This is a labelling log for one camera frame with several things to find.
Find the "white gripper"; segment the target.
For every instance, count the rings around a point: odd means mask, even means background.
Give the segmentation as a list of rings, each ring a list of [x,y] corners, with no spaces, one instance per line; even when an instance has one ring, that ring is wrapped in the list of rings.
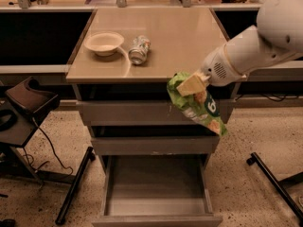
[[[210,84],[225,86],[245,78],[252,71],[296,59],[303,52],[303,34],[299,29],[261,33],[249,26],[242,33],[211,52],[195,72],[180,85],[181,96],[203,92]]]

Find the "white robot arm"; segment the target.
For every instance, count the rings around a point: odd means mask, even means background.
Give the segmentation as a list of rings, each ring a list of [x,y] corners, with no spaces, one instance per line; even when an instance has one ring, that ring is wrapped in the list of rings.
[[[207,86],[225,86],[259,68],[291,61],[303,54],[303,0],[266,0],[257,23],[207,55],[202,66],[180,85],[181,96]]]

